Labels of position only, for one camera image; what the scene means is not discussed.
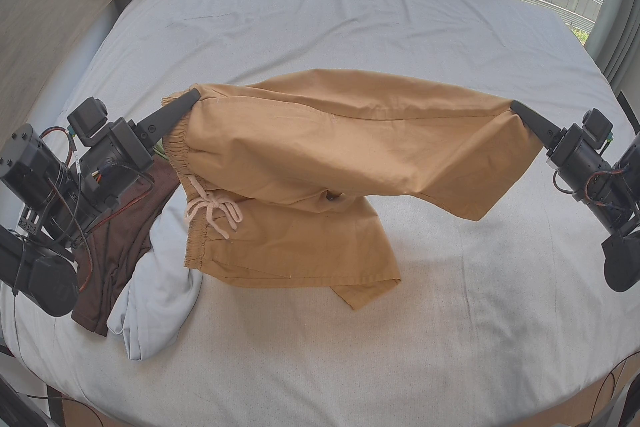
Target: mattress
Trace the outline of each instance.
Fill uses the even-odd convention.
[[[195,82],[354,68],[516,98],[560,126],[597,107],[634,134],[558,16],[517,0],[133,0],[73,92],[140,119]],[[372,197],[403,281],[361,311],[329,288],[204,276],[175,344],[122,340],[0,291],[5,340],[46,383],[140,426],[496,426],[548,408],[640,344],[640,286],[607,287],[607,232],[540,153],[479,222]]]

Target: wooden headboard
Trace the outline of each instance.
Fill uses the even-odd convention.
[[[0,146],[112,0],[0,0]]]

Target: gray curtain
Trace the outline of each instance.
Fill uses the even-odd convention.
[[[640,0],[604,0],[600,14],[584,47],[617,95],[640,82]]]

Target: folded light blue clothing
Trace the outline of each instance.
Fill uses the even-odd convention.
[[[107,319],[122,335],[130,360],[145,360],[172,345],[200,292],[202,273],[184,267],[187,197],[182,186],[156,218],[152,249],[140,258]]]

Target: grass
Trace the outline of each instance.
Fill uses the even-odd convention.
[[[578,40],[581,42],[582,46],[584,46],[584,42],[589,37],[589,33],[585,31],[581,31],[580,29],[576,29],[575,27],[571,27],[571,30],[573,31],[575,37],[577,37]]]

